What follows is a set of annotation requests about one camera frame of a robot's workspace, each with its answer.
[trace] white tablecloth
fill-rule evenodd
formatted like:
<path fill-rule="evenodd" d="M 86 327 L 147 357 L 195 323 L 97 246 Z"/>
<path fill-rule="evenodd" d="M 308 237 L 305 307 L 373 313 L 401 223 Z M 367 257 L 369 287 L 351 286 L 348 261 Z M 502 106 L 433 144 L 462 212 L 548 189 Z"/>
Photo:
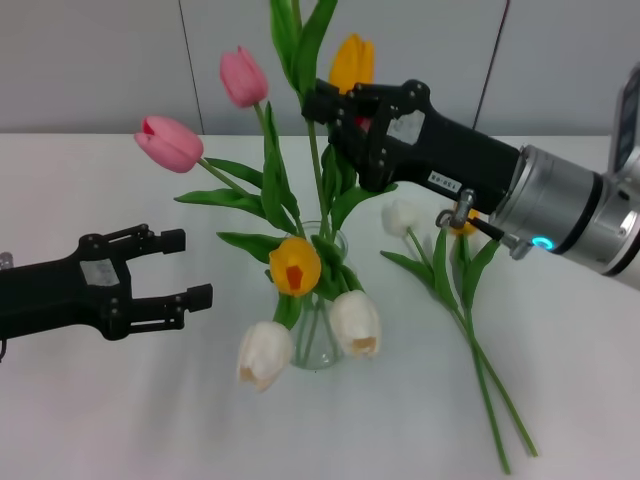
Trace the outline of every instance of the white tablecloth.
<path fill-rule="evenodd" d="M 604 170 L 607 138 L 506 138 Z M 206 153 L 259 166 L 262 139 L 205 137 Z M 282 139 L 305 219 L 317 201 L 308 143 Z M 17 265 L 66 256 L 86 233 L 184 228 L 188 250 L 130 262 L 135 296 L 213 283 L 211 310 L 182 332 L 106 342 L 88 327 L 15 339 L 0 365 L 0 477 L 7 480 L 496 479 L 501 476 L 469 348 L 422 285 L 379 256 L 406 253 L 380 208 L 446 200 L 414 185 L 360 205 L 349 257 L 384 322 L 373 360 L 288 368 L 263 395 L 235 379 L 244 331 L 275 304 L 264 266 L 216 231 L 270 233 L 247 213 L 175 203 L 219 182 L 164 171 L 129 136 L 0 135 L 0 250 Z M 541 456 L 528 458 L 492 391 L 517 479 L 633 479 L 640 471 L 640 296 L 564 259 L 500 252 L 475 306 L 477 337 Z"/>

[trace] tulip bud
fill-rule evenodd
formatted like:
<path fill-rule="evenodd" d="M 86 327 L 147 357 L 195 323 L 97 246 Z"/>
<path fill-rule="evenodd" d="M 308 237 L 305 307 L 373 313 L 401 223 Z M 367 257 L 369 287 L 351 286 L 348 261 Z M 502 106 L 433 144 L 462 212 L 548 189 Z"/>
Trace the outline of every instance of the tulip bud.
<path fill-rule="evenodd" d="M 304 238 L 290 237 L 269 253 L 273 283 L 280 293 L 301 297 L 318 284 L 322 262 Z"/>
<path fill-rule="evenodd" d="M 404 237 L 409 228 L 419 224 L 418 207 L 406 200 L 397 199 L 382 208 L 382 226 L 389 235 Z"/>
<path fill-rule="evenodd" d="M 225 53 L 220 59 L 220 80 L 231 101 L 240 108 L 252 107 L 267 98 L 267 77 L 249 53 L 238 47 L 238 53 Z"/>
<path fill-rule="evenodd" d="M 345 94 L 356 83 L 373 83 L 374 46 L 351 34 L 342 44 L 331 66 L 329 83 Z"/>
<path fill-rule="evenodd" d="M 151 116 L 142 121 L 138 146 L 161 167 L 176 173 L 191 170 L 204 152 L 200 137 L 173 118 Z"/>
<path fill-rule="evenodd" d="M 329 323 L 347 355 L 366 353 L 373 356 L 380 349 L 380 316 L 375 304 L 361 290 L 343 293 L 335 299 Z"/>
<path fill-rule="evenodd" d="M 264 392 L 293 355 L 289 330 L 274 322 L 259 322 L 245 333 L 238 356 L 238 379 Z"/>

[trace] green leaf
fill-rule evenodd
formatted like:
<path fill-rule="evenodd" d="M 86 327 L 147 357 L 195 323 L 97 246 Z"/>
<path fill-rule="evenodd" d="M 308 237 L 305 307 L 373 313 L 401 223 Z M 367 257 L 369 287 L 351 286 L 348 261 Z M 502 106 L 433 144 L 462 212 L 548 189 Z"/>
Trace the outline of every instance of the green leaf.
<path fill-rule="evenodd" d="M 325 197 L 327 210 L 331 210 L 333 199 L 340 196 L 342 189 L 342 175 L 336 164 L 336 150 L 328 145 L 322 153 L 322 192 Z"/>
<path fill-rule="evenodd" d="M 262 188 L 262 172 L 259 172 L 255 168 L 247 167 L 242 163 L 232 162 L 231 160 L 222 160 L 221 158 L 205 157 L 205 161 L 218 170 L 227 172 L 255 187 Z"/>
<path fill-rule="evenodd" d="M 314 287 L 313 292 L 321 297 L 333 302 L 338 295 L 340 295 L 340 288 L 338 287 L 337 279 L 334 276 L 334 271 L 329 262 L 327 262 L 321 255 L 320 261 L 322 262 L 322 271 L 320 272 L 320 280 Z"/>
<path fill-rule="evenodd" d="M 298 45 L 298 32 L 291 9 L 291 0 L 271 0 L 271 40 L 278 52 L 282 71 L 296 90 L 293 75 L 293 55 Z"/>
<path fill-rule="evenodd" d="M 311 235 L 311 243 L 316 248 L 318 255 L 324 258 L 332 267 L 342 265 L 344 253 L 335 243 L 325 240 L 320 235 Z"/>
<path fill-rule="evenodd" d="M 460 274 L 464 277 L 464 272 L 467 270 L 467 267 L 471 263 L 471 255 L 469 254 L 469 241 L 467 240 L 466 235 L 458 235 L 456 238 L 455 246 L 453 247 L 453 255 L 458 266 L 458 270 L 460 270 Z"/>
<path fill-rule="evenodd" d="M 298 48 L 293 56 L 293 75 L 297 90 L 302 95 L 315 87 L 318 52 L 337 3 L 338 0 L 318 0 L 302 28 Z"/>
<path fill-rule="evenodd" d="M 473 307 L 473 297 L 476 294 L 476 288 L 478 288 L 482 272 L 491 260 L 493 260 L 493 256 L 499 247 L 500 242 L 496 242 L 495 240 L 489 241 L 482 247 L 482 250 L 478 252 L 467 267 L 462 280 L 462 303 L 469 310 Z"/>
<path fill-rule="evenodd" d="M 340 273 L 344 277 L 344 281 L 347 283 L 350 292 L 354 290 L 362 290 L 364 292 L 364 288 L 362 288 L 362 284 L 353 270 L 346 265 L 340 265 Z"/>
<path fill-rule="evenodd" d="M 246 250 L 253 258 L 269 263 L 269 253 L 280 246 L 284 238 L 252 233 L 218 232 L 218 236 L 229 245 Z"/>
<path fill-rule="evenodd" d="M 279 203 L 284 205 L 294 218 L 300 218 L 298 200 L 293 193 L 291 193 L 289 179 L 287 178 L 287 170 L 284 166 L 284 161 L 282 160 L 278 130 L 270 102 L 267 102 L 264 118 L 266 130 L 264 138 L 264 174 L 266 175 L 267 166 L 269 166 L 272 172 L 275 172 L 273 175 L 275 176 L 275 185 L 279 188 L 277 192 Z"/>
<path fill-rule="evenodd" d="M 432 290 L 436 289 L 433 270 L 427 265 L 418 262 L 417 260 L 412 260 L 411 258 L 405 257 L 404 255 L 400 255 L 399 253 L 385 252 L 383 250 L 380 252 L 380 254 L 383 257 L 388 258 L 392 262 L 396 263 L 397 265 L 400 265 L 409 273 L 415 275 L 418 280 L 420 280 L 427 286 L 427 288 L 430 288 Z"/>
<path fill-rule="evenodd" d="M 333 203 L 333 208 L 331 209 L 331 226 L 333 230 L 336 232 L 340 230 L 342 224 L 347 219 L 351 211 L 360 202 L 369 198 L 377 197 L 383 193 L 392 192 L 396 188 L 398 188 L 398 185 L 392 183 L 385 188 L 383 192 L 367 192 L 360 187 L 353 187 L 349 189 L 347 192 L 336 198 L 336 201 Z"/>
<path fill-rule="evenodd" d="M 334 151 L 336 166 L 338 167 L 338 172 L 340 172 L 341 179 L 339 192 L 336 193 L 337 197 L 355 187 L 358 174 L 356 173 L 356 170 L 355 168 L 353 168 L 351 163 L 349 163 L 349 160 L 347 160 L 339 150 L 334 149 Z"/>
<path fill-rule="evenodd" d="M 244 196 L 230 188 L 220 188 L 210 192 L 195 191 L 185 193 L 174 198 L 176 202 L 193 203 L 197 205 L 214 205 L 217 207 L 239 208 L 253 213 L 261 218 L 267 218 L 260 197 L 257 195 Z"/>
<path fill-rule="evenodd" d="M 291 330 L 302 311 L 302 297 L 279 294 L 278 306 L 273 314 L 273 321 Z"/>
<path fill-rule="evenodd" d="M 433 251 L 433 274 L 435 277 L 436 293 L 452 310 L 458 308 L 458 302 L 453 296 L 449 277 L 447 275 L 447 229 L 441 228 Z"/>

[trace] glass vase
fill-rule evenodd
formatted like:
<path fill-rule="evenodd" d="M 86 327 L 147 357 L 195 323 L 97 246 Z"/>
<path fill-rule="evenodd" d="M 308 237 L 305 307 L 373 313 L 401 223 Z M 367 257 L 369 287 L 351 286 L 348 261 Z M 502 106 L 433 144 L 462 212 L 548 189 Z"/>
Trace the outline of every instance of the glass vase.
<path fill-rule="evenodd" d="M 307 238 L 320 233 L 320 222 L 302 224 Z M 347 241 L 338 231 L 336 246 L 346 258 Z M 302 298 L 302 312 L 291 329 L 294 352 L 291 364 L 304 370 L 320 370 L 335 365 L 343 357 L 342 349 L 329 324 L 329 310 L 332 302 L 315 293 Z"/>

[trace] sticker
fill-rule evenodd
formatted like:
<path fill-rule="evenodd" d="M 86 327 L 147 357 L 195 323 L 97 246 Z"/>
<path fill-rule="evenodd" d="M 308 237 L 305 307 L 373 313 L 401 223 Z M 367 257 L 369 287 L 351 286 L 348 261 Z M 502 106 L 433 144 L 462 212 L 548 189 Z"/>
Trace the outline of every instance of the sticker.
<path fill-rule="evenodd" d="M 120 284 L 116 270 L 113 268 L 113 263 L 108 258 L 92 262 L 80 262 L 80 268 L 84 273 L 84 280 L 87 285 L 113 287 Z"/>
<path fill-rule="evenodd" d="M 424 113 L 420 110 L 409 115 L 402 115 L 398 119 L 392 118 L 389 122 L 387 135 L 408 145 L 415 145 L 418 143 L 423 123 Z"/>
<path fill-rule="evenodd" d="M 436 171 L 431 172 L 427 181 L 453 193 L 458 193 L 460 188 L 462 188 L 462 184 L 460 182 L 455 181 L 453 178 L 446 177 Z"/>

